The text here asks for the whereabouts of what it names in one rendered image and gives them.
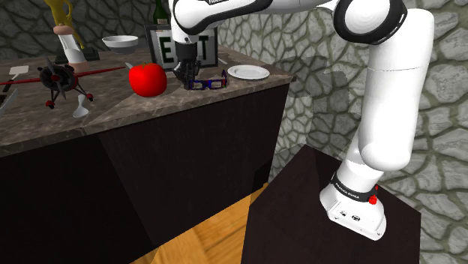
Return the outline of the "framed sign with black letters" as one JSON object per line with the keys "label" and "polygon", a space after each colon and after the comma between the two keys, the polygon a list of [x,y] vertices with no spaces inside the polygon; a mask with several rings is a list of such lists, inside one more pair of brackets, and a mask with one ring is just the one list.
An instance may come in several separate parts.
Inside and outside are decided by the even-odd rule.
{"label": "framed sign with black letters", "polygon": [[[178,63],[175,41],[169,25],[145,25],[145,35],[150,48],[151,60],[165,71],[171,71]],[[197,59],[201,68],[218,66],[218,29],[211,28],[200,33],[197,42]]]}

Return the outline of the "dark counter cabinet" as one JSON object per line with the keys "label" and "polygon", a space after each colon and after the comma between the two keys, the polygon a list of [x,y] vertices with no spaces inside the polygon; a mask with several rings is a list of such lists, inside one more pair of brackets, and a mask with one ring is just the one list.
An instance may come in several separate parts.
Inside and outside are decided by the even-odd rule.
{"label": "dark counter cabinet", "polygon": [[0,158],[0,264],[130,264],[268,178],[280,85]]}

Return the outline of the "white bowl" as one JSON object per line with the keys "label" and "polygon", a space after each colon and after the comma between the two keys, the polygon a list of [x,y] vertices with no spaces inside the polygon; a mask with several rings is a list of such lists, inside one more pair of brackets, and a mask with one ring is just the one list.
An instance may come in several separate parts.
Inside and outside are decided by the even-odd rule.
{"label": "white bowl", "polygon": [[102,41],[113,53],[127,55],[136,50],[139,38],[133,35],[115,35],[103,37]]}

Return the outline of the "grey knife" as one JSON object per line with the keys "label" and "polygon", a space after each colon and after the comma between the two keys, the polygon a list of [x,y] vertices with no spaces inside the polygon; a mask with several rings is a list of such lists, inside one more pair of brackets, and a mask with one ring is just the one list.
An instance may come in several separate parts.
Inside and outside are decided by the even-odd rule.
{"label": "grey knife", "polygon": [[6,109],[16,100],[18,90],[15,89],[8,99],[0,106],[0,117],[5,113]]}

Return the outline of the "blue glasses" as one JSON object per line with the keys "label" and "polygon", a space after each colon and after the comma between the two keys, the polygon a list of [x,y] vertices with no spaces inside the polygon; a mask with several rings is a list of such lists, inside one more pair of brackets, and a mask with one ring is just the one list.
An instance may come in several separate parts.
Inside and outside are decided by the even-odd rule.
{"label": "blue glasses", "polygon": [[203,91],[206,89],[217,90],[224,89],[227,87],[228,79],[227,72],[222,70],[221,78],[218,79],[191,79],[187,84],[184,85],[184,88],[187,90],[198,90]]}

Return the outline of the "white and tan pepper mill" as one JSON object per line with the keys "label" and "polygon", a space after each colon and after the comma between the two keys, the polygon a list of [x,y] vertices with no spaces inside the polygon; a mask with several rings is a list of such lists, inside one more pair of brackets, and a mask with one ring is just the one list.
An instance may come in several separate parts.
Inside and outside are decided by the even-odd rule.
{"label": "white and tan pepper mill", "polygon": [[56,25],[53,31],[61,42],[68,64],[73,67],[76,73],[87,71],[89,63],[86,61],[81,49],[77,46],[77,42],[74,39],[74,30],[67,25]]}

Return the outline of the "green glass bottle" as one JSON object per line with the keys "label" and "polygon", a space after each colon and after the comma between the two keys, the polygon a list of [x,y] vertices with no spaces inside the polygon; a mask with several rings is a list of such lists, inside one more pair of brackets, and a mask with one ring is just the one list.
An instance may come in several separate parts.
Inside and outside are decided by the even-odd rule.
{"label": "green glass bottle", "polygon": [[169,18],[161,0],[154,0],[153,23],[156,25],[167,25]]}

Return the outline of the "dark robot stand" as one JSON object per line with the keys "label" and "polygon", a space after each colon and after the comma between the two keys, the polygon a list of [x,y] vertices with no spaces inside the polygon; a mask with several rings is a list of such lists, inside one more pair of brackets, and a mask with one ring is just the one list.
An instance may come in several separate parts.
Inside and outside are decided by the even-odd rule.
{"label": "dark robot stand", "polygon": [[329,220],[319,195],[340,163],[301,147],[250,205],[241,264],[419,264],[421,214],[384,188],[380,240]]}

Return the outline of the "white plate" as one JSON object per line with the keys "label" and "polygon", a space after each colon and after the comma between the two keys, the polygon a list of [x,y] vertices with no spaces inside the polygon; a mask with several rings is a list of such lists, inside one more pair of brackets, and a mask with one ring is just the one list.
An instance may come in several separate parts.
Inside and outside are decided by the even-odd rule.
{"label": "white plate", "polygon": [[227,73],[241,80],[263,80],[270,76],[270,72],[264,67],[240,64],[230,67]]}

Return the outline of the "red toy airplane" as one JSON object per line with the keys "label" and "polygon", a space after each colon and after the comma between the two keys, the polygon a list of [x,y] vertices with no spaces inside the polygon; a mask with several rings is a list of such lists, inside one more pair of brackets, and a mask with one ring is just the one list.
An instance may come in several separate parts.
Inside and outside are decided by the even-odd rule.
{"label": "red toy airplane", "polygon": [[[85,72],[76,73],[74,68],[69,64],[57,65],[53,64],[47,56],[45,56],[47,65],[45,67],[39,67],[39,77],[33,79],[21,79],[10,82],[13,84],[23,83],[42,83],[46,88],[50,90],[51,99],[48,100],[45,105],[51,110],[55,108],[55,101],[59,95],[66,98],[65,92],[75,90],[81,95],[85,95],[86,99],[91,102],[94,100],[94,96],[91,93],[87,93],[79,83],[80,77],[85,77],[94,74],[100,74],[109,71],[116,71],[123,69],[123,67],[113,67],[101,70],[90,70]],[[4,86],[7,82],[0,82],[0,86]],[[7,92],[0,94],[0,106],[5,102]]]}

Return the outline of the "red apple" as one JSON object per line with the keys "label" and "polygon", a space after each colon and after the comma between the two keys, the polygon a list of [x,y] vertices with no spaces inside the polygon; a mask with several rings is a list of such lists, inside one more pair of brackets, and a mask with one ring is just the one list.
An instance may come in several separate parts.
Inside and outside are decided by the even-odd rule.
{"label": "red apple", "polygon": [[152,98],[163,94],[167,89],[167,75],[155,63],[133,66],[128,73],[130,87],[139,96]]}

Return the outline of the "white spoon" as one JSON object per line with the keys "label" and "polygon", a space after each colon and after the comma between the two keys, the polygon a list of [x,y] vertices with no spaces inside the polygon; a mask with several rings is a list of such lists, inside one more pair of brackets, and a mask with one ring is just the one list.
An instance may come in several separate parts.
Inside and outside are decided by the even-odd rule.
{"label": "white spoon", "polygon": [[80,117],[86,116],[89,113],[89,110],[83,106],[83,102],[85,99],[86,99],[86,96],[84,94],[78,95],[78,98],[77,98],[78,106],[73,112],[74,118],[80,118]]}

